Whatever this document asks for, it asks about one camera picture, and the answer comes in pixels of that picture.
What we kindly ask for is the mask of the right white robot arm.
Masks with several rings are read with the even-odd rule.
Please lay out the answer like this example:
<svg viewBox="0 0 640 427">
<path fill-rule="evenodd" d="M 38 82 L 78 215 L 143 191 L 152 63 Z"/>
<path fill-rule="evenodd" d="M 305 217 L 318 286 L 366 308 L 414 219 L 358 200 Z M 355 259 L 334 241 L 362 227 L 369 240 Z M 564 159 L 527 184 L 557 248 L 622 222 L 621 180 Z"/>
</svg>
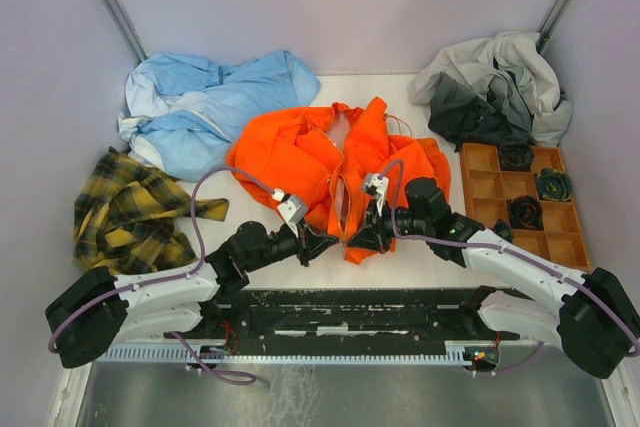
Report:
<svg viewBox="0 0 640 427">
<path fill-rule="evenodd" d="M 369 174 L 371 196 L 361 227 L 348 245 L 380 253 L 395 240 L 425 243 L 442 260 L 485 273 L 516 290 L 481 287 L 458 315 L 467 336 L 514 333 L 561 349 L 581 370 L 608 378 L 622 360 L 639 354 L 639 314 L 618 278 L 597 268 L 574 270 L 530 253 L 483 224 L 451 210 L 431 178 L 405 187 L 407 207 L 387 195 L 389 180 Z"/>
</svg>

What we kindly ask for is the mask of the orange jacket pink lining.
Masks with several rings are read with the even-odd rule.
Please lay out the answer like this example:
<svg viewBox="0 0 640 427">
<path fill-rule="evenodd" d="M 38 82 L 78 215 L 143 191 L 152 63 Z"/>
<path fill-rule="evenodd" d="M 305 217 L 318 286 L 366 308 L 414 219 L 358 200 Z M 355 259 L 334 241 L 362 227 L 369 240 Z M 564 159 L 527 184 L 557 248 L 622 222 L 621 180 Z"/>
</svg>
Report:
<svg viewBox="0 0 640 427">
<path fill-rule="evenodd" d="M 450 191 L 450 165 L 436 140 L 390 133 L 386 110 L 376 97 L 366 108 L 334 103 L 270 112 L 247 124 L 227 163 L 257 202 L 276 207 L 268 188 L 296 195 L 312 227 L 346 242 L 364 219 L 370 198 L 361 185 L 369 173 L 387 173 L 391 188 L 427 177 Z"/>
</svg>

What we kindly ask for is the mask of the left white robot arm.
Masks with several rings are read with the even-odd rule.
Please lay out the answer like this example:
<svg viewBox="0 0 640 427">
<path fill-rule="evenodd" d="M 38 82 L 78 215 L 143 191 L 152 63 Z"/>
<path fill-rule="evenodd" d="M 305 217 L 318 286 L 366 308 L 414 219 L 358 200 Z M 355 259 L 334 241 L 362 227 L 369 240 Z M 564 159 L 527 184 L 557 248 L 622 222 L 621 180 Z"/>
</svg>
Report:
<svg viewBox="0 0 640 427">
<path fill-rule="evenodd" d="M 94 268 L 46 308 L 52 333 L 48 349 L 72 369 L 128 341 L 190 330 L 212 336 L 220 328 L 221 313 L 205 302 L 242 290 L 249 273 L 290 257 L 307 266 L 337 242 L 306 221 L 284 224 L 276 232 L 250 221 L 192 265 L 135 275 Z"/>
</svg>

